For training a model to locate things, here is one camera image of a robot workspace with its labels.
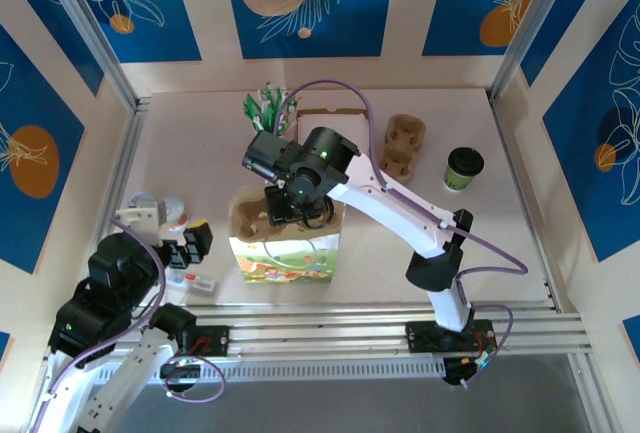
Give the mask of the white printed paper bag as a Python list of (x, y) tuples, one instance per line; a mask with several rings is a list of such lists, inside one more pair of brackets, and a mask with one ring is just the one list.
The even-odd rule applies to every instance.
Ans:
[[(310, 229), (327, 226), (333, 217), (312, 220)], [(256, 243), (229, 236), (229, 242), (247, 284), (322, 284), (332, 280), (341, 232), (315, 239)]]

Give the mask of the green paper coffee cup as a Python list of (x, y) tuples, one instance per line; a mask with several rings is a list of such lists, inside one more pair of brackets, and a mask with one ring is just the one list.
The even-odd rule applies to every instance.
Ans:
[(443, 177), (443, 182), (445, 186), (451, 191), (462, 191), (467, 188), (467, 186), (477, 177), (467, 177), (456, 174), (448, 167), (448, 159), (447, 159), (447, 168), (445, 170), (445, 174)]

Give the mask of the black plastic cup lid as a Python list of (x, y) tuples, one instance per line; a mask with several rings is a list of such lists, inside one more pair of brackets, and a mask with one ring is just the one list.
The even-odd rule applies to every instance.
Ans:
[(475, 177), (484, 169), (484, 158), (471, 147), (458, 147), (448, 156), (448, 167), (456, 174)]

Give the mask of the clear packet with red label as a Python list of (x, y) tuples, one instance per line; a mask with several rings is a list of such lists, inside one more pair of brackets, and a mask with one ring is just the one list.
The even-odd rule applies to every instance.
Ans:
[(216, 280), (207, 276), (189, 273), (184, 270), (169, 270), (167, 284), (170, 287), (210, 295), (217, 285)]

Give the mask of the orange label creamer cup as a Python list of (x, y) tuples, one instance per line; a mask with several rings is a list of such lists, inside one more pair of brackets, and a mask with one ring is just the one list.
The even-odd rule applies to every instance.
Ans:
[(166, 211), (166, 228), (171, 232), (177, 232), (186, 227), (188, 214), (184, 200), (179, 196), (166, 196), (163, 198)]

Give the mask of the aluminium side rail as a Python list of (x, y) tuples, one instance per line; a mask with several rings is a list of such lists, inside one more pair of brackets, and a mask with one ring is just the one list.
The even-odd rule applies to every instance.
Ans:
[(117, 230), (112, 223), (112, 218), (121, 207), (125, 195), (126, 185), (135, 159), (150, 100), (151, 98), (143, 98), (141, 100), (127, 125), (117, 161), (108, 183), (101, 216), (94, 233), (94, 246), (97, 246), (102, 239)]
[(535, 198), (528, 173), (526, 172), (520, 150), (517, 146), (514, 135), (508, 130), (507, 124), (501, 118), (494, 101), (490, 100), (489, 105), (494, 117), (496, 129), (511, 170), (516, 190), (518, 192), (523, 214), (530, 231), (533, 244), (535, 246), (539, 269), (544, 276), (544, 284), (548, 290), (548, 296), (554, 304), (554, 309), (558, 313), (569, 311), (570, 308), (565, 305), (566, 298), (562, 290), (558, 288), (556, 281), (556, 271), (550, 264), (544, 243), (540, 236), (539, 226), (541, 225), (541, 217), (535, 204)]

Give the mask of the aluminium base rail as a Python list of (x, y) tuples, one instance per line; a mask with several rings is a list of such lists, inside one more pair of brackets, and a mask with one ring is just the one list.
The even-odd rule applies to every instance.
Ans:
[[(230, 329), (229, 355), (238, 357), (295, 357), (392, 353), (408, 347), (405, 326), (434, 318), (422, 303), (329, 305), (187, 305), (200, 324)], [(507, 354), (564, 354), (592, 351), (583, 321), (577, 313), (560, 313), (544, 306), (514, 304), (513, 323), (502, 309), (480, 310), (494, 334), (507, 333)]]

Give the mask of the aluminium frame post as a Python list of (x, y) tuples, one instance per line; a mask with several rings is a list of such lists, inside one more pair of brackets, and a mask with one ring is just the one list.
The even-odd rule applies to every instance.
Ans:
[(493, 106), (506, 91), (522, 59), (549, 14), (556, 0), (531, 0), (513, 39), (506, 49), (500, 67), (487, 90), (489, 104)]
[(127, 109), (135, 114), (140, 103), (113, 48), (86, 0), (59, 0), (75, 29), (89, 48), (114, 91)]

